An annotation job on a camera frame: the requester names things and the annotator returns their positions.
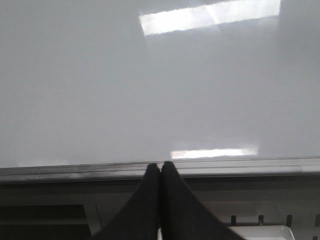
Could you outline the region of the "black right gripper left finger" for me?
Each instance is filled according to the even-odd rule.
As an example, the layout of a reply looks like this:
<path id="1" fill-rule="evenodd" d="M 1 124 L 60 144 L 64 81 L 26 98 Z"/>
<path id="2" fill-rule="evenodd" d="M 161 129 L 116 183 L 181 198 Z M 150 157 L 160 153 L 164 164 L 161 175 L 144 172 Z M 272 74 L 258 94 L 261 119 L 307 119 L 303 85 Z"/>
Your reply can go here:
<path id="1" fill-rule="evenodd" d="M 160 170 L 149 164 L 137 189 L 119 213 L 92 240 L 158 238 Z"/>

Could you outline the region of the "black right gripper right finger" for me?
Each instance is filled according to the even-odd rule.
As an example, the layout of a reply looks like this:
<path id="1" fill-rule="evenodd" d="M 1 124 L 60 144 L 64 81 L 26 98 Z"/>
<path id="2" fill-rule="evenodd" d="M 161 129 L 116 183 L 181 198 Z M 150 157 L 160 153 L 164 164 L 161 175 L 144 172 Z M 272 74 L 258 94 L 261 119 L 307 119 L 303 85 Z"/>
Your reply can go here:
<path id="1" fill-rule="evenodd" d="M 161 169 L 161 234 L 164 240 L 241 240 L 195 197 L 173 162 Z"/>

